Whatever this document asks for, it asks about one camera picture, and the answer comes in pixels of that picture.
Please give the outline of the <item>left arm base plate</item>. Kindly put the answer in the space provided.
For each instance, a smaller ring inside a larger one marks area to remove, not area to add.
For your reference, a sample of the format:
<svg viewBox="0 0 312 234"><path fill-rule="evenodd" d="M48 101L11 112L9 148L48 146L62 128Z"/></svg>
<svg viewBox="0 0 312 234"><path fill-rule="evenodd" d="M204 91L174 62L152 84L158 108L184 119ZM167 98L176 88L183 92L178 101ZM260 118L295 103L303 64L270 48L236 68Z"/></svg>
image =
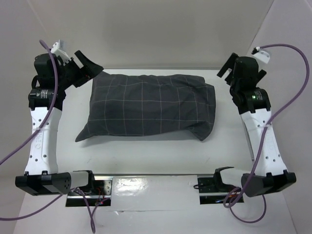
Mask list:
<svg viewBox="0 0 312 234"><path fill-rule="evenodd" d="M111 206L111 195L113 190L113 177L105 175L95 175L95 180L91 187L83 187L86 200L90 207L96 205L100 207ZM82 195L70 192L66 198L66 207L86 207Z"/></svg>

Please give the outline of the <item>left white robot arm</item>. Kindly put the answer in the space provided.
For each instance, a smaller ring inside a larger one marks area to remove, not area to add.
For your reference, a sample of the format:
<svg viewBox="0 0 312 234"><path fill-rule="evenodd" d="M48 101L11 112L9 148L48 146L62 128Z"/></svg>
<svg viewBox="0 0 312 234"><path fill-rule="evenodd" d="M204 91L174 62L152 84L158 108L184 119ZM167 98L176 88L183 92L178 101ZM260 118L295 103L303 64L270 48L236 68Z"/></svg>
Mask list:
<svg viewBox="0 0 312 234"><path fill-rule="evenodd" d="M96 190L94 174L90 170L60 173L57 165L57 135L66 89L80 87L96 77L103 67L89 60L80 50L73 58L54 51L52 55L35 57L37 75L28 95L32 117L30 153L24 174L15 178L15 186L26 193L38 195L65 195L79 188L84 194Z"/></svg>

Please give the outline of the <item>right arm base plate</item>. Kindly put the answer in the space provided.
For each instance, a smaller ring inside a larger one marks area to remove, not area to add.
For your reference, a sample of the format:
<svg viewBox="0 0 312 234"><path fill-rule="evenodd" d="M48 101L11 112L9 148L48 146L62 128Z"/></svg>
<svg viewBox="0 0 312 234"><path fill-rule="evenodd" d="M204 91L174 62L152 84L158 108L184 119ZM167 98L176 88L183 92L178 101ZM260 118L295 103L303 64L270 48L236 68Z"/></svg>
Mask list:
<svg viewBox="0 0 312 234"><path fill-rule="evenodd" d="M198 175L197 184L193 186L199 192L200 205L221 204L226 195L235 188L233 185L224 184L220 172L233 167L217 168L214 174Z"/></svg>

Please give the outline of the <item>dark grey checked pillowcase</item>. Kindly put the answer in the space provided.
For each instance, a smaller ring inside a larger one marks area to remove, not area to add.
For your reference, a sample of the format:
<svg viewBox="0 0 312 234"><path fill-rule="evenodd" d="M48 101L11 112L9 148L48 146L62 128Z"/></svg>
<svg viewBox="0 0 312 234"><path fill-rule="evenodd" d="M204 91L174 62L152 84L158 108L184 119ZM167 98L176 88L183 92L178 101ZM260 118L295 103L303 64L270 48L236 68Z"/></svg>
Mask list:
<svg viewBox="0 0 312 234"><path fill-rule="evenodd" d="M215 124L215 87L200 76L129 76L101 72L93 79L89 116L76 137L146 137L179 130L205 140Z"/></svg>

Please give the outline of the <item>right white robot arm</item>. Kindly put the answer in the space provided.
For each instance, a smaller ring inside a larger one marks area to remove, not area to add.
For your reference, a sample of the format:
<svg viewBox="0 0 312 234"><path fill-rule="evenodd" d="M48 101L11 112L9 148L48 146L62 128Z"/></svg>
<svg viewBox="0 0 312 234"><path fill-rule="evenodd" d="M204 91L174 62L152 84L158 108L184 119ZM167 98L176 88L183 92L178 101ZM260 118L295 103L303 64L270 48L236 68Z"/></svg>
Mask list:
<svg viewBox="0 0 312 234"><path fill-rule="evenodd" d="M232 53L217 73L222 77L226 71L230 72L225 81L240 114L253 159L250 172L234 167L216 169L213 186L218 191L238 187L246 196L254 197L280 192L296 182L296 175L288 171L276 142L268 93L257 86L266 75L259 66L269 60L267 52L252 57Z"/></svg>

